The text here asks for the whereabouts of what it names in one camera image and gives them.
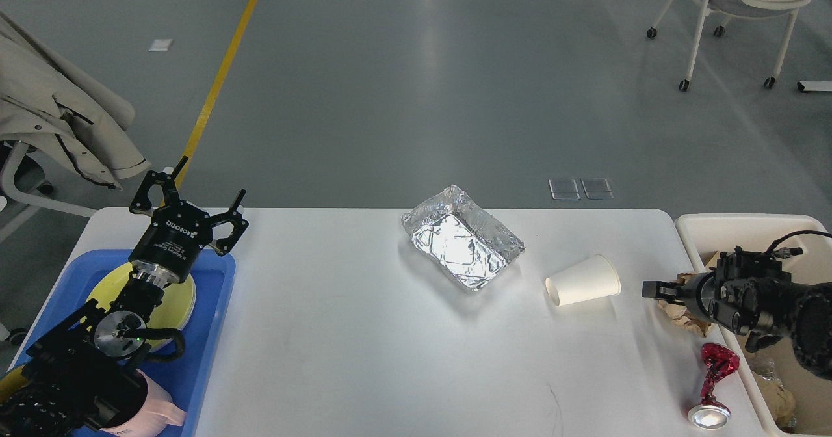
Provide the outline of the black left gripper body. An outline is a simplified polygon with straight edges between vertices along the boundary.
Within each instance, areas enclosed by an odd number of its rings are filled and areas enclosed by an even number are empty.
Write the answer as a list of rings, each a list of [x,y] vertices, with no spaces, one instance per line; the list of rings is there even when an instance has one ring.
[[[188,201],[161,206],[131,251],[128,262],[141,280],[155,284],[185,281],[200,252],[212,241],[209,213]]]

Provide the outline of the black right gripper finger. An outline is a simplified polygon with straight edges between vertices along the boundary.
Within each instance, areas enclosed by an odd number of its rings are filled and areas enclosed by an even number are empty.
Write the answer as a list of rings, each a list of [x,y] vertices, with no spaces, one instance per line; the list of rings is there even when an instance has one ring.
[[[647,280],[642,284],[642,297],[665,302],[686,302],[690,292],[685,284],[678,281]]]

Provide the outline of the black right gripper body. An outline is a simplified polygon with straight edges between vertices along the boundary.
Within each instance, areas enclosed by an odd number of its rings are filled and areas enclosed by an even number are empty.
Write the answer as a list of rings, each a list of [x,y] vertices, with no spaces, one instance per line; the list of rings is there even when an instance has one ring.
[[[682,299],[690,315],[698,321],[707,323],[715,322],[711,317],[710,303],[715,297],[715,274],[707,273],[684,273]]]

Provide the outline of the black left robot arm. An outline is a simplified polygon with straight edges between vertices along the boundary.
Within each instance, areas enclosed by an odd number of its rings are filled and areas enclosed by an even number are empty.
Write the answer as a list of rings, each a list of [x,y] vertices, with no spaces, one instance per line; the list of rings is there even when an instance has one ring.
[[[151,393],[143,363],[178,361],[187,351],[180,327],[152,327],[170,287],[183,283],[200,254],[225,256],[249,226],[240,190],[226,211],[210,214],[181,199],[171,171],[149,171],[129,211],[149,226],[127,259],[125,285],[110,302],[87,300],[26,351],[17,389],[2,398],[3,436],[66,436],[113,429],[138,416]]]

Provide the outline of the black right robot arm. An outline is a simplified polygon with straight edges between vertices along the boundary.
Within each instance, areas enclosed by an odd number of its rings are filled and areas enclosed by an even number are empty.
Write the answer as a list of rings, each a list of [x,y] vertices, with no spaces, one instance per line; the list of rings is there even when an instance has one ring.
[[[803,250],[779,245],[797,235],[830,237],[828,232],[800,230],[775,239],[763,252],[737,246],[718,253],[716,265],[690,281],[645,281],[642,297],[686,307],[699,321],[746,336],[749,353],[788,338],[799,365],[830,380],[831,286],[796,283],[783,269],[783,260]]]

